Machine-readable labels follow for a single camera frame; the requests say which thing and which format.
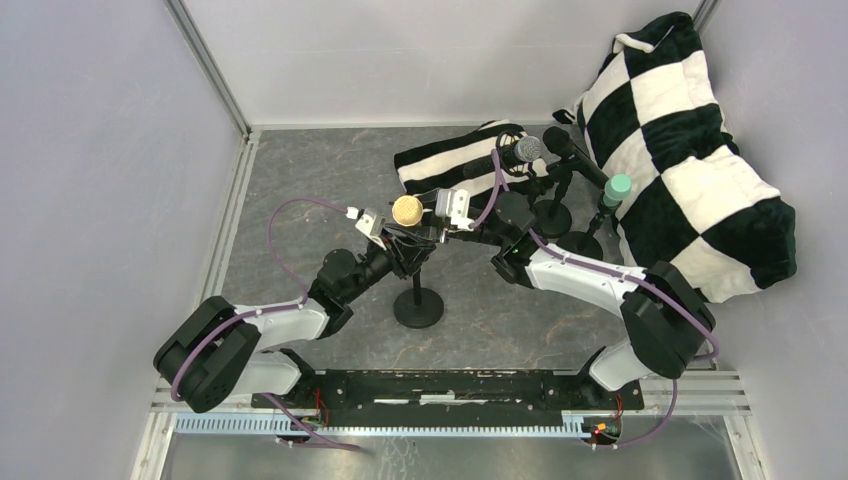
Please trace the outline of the cream beige microphone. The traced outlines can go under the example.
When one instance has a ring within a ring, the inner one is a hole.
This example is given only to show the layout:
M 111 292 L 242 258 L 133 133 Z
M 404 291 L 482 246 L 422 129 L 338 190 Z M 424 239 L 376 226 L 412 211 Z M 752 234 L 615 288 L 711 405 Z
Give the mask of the cream beige microphone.
M 403 195 L 392 204 L 391 215 L 394 222 L 403 227 L 419 225 L 424 214 L 422 202 L 413 195 Z

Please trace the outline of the round base mic stand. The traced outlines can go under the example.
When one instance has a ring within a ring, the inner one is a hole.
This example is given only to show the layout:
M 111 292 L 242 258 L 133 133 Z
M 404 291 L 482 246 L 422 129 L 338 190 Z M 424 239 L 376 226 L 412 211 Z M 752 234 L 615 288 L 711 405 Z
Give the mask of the round base mic stand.
M 412 287 L 402 292 L 393 303 L 396 321 L 410 329 L 426 329 L 437 324 L 445 312 L 442 297 L 432 289 L 423 288 L 421 271 L 412 276 Z
M 600 200 L 597 212 L 586 230 L 568 232 L 557 240 L 556 245 L 566 251 L 601 261 L 603 259 L 603 247 L 595 238 L 595 234 L 600 230 L 603 223 L 618 210 L 619 206 L 620 204 L 609 206 L 603 200 Z
M 546 238 L 559 238 L 569 232 L 572 225 L 572 215 L 563 204 L 563 200 L 573 179 L 570 167 L 551 167 L 549 178 L 555 183 L 554 195 L 551 199 L 537 201 L 533 207 L 536 217 L 535 230 Z

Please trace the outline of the black glitter microphone silver head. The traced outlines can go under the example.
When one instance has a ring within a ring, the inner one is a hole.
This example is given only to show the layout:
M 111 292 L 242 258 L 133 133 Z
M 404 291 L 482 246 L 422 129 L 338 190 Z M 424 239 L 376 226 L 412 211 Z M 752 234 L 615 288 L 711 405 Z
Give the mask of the black glitter microphone silver head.
M 497 147 L 499 165 L 507 171 L 531 166 L 541 158 L 542 147 L 542 141 L 532 135 L 521 137 L 508 145 Z M 495 164 L 490 157 L 474 160 L 463 167 L 463 175 L 466 179 L 478 178 L 494 171 Z

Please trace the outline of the black microphone orange end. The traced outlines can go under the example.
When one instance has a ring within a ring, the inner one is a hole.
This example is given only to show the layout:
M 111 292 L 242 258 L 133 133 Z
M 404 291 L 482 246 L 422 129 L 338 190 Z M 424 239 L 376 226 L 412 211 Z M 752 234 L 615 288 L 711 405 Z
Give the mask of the black microphone orange end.
M 601 171 L 593 160 L 572 140 L 564 129 L 551 126 L 542 135 L 547 150 L 558 156 L 562 162 L 570 165 L 598 190 L 603 190 L 609 177 Z

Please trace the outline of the teal green microphone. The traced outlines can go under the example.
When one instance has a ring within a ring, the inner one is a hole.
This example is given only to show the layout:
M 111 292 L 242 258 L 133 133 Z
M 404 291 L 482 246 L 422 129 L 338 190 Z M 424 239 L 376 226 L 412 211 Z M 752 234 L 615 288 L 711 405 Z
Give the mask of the teal green microphone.
M 615 209 L 630 196 L 631 190 L 631 178 L 626 174 L 615 174 L 605 183 L 601 204 L 604 207 Z

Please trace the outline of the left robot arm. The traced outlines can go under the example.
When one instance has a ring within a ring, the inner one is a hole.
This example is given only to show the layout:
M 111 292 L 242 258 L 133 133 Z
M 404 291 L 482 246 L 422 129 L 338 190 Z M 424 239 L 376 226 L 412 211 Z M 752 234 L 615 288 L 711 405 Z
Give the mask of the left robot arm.
M 304 297 L 259 306 L 221 295 L 203 300 L 156 352 L 153 366 L 174 402 L 205 413 L 232 395 L 285 395 L 304 371 L 281 347 L 338 333 L 351 304 L 384 277 L 407 278 L 435 250 L 433 241 L 384 231 L 362 254 L 328 252 Z

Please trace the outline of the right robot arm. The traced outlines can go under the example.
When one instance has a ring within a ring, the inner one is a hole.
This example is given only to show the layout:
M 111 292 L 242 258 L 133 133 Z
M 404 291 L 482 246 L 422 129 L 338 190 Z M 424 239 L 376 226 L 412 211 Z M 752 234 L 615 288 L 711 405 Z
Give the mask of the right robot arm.
M 486 209 L 474 209 L 467 192 L 436 189 L 419 196 L 426 222 L 447 238 L 495 245 L 491 262 L 507 282 L 591 303 L 621 319 L 627 336 L 603 348 L 586 366 L 607 391 L 657 374 L 678 379 L 704 344 L 715 346 L 715 319 L 670 263 L 626 267 L 545 243 L 535 216 L 516 192 L 501 192 Z

